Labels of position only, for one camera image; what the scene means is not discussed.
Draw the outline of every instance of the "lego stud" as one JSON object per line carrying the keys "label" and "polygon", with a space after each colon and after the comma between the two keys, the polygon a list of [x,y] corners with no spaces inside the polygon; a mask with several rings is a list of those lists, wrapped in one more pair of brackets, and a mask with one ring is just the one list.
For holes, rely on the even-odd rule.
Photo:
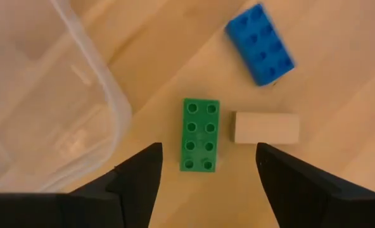
{"label": "lego stud", "polygon": [[238,21],[239,21],[239,28],[245,29],[246,25],[248,24],[248,17],[242,16]]}
{"label": "lego stud", "polygon": [[206,124],[205,130],[207,133],[213,133],[215,132],[215,126],[212,123]]}
{"label": "lego stud", "polygon": [[270,45],[269,50],[273,53],[276,53],[280,50],[282,50],[283,45],[280,41],[276,41],[273,44]]}
{"label": "lego stud", "polygon": [[194,122],[190,122],[187,124],[187,131],[194,132],[197,129],[197,125]]}
{"label": "lego stud", "polygon": [[207,106],[207,113],[208,114],[214,114],[217,111],[217,107],[214,104],[209,104]]}
{"label": "lego stud", "polygon": [[276,73],[275,68],[273,68],[273,67],[269,68],[269,75],[270,76],[274,76],[275,73]]}
{"label": "lego stud", "polygon": [[206,142],[205,149],[207,151],[212,151],[214,149],[214,144],[212,142],[208,142],[208,143]]}
{"label": "lego stud", "polygon": [[203,162],[203,168],[207,170],[211,170],[213,168],[213,163],[211,161],[204,161]]}
{"label": "lego stud", "polygon": [[261,28],[261,36],[266,37],[269,36],[273,31],[273,28],[271,25],[266,25],[264,28]]}
{"label": "lego stud", "polygon": [[261,7],[255,7],[251,12],[251,19],[256,21],[263,15],[263,11]]}
{"label": "lego stud", "polygon": [[194,103],[191,103],[191,104],[188,104],[187,105],[187,111],[190,113],[190,114],[195,114],[197,111],[198,111],[198,105],[197,104],[194,104]]}
{"label": "lego stud", "polygon": [[192,141],[188,141],[186,142],[185,144],[185,148],[188,150],[188,151],[192,151],[194,150],[194,148],[196,147],[195,143],[192,142]]}
{"label": "lego stud", "polygon": [[186,161],[184,162],[183,165],[185,166],[185,168],[193,168],[194,163],[193,163],[192,160],[188,159],[188,160],[186,160]]}
{"label": "lego stud", "polygon": [[250,37],[248,38],[247,43],[248,43],[249,45],[255,45],[255,44],[257,43],[257,41],[258,41],[258,35],[257,35],[257,34],[252,34],[252,35],[250,35]]}
{"label": "lego stud", "polygon": [[261,51],[259,54],[255,56],[255,62],[261,62],[264,59],[266,59],[266,53],[265,51]]}
{"label": "lego stud", "polygon": [[286,67],[290,67],[292,65],[293,65],[293,63],[291,62],[291,60],[289,58],[279,60],[279,63],[278,63],[279,68],[286,68]]}

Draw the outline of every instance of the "blue lego brick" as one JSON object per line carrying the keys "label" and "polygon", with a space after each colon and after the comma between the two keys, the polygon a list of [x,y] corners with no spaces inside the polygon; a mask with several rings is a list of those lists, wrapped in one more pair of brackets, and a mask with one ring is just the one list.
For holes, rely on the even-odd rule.
{"label": "blue lego brick", "polygon": [[267,85],[295,67],[262,4],[231,20],[226,32],[258,85]]}

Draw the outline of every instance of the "wood grain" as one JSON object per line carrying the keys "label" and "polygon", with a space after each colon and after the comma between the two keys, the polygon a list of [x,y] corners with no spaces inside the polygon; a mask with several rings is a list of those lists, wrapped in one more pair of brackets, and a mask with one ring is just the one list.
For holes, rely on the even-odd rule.
{"label": "wood grain", "polygon": [[298,142],[300,119],[290,113],[234,113],[233,140],[238,144],[294,144]]}
{"label": "wood grain", "polygon": [[[151,227],[277,227],[255,146],[228,137],[231,112],[243,110],[297,113],[300,142],[279,148],[375,191],[375,0],[264,1],[296,61],[266,87],[252,82],[223,31],[255,3],[117,0],[96,20],[89,35],[127,93],[134,118],[112,158],[65,190],[160,141],[164,163]],[[179,172],[186,97],[221,102],[214,174]]]}

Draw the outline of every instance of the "green lego brick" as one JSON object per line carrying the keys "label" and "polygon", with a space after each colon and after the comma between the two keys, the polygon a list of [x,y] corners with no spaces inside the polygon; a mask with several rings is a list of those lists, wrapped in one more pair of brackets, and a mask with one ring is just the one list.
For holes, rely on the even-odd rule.
{"label": "green lego brick", "polygon": [[191,98],[184,100],[181,171],[215,171],[219,118],[219,101]]}

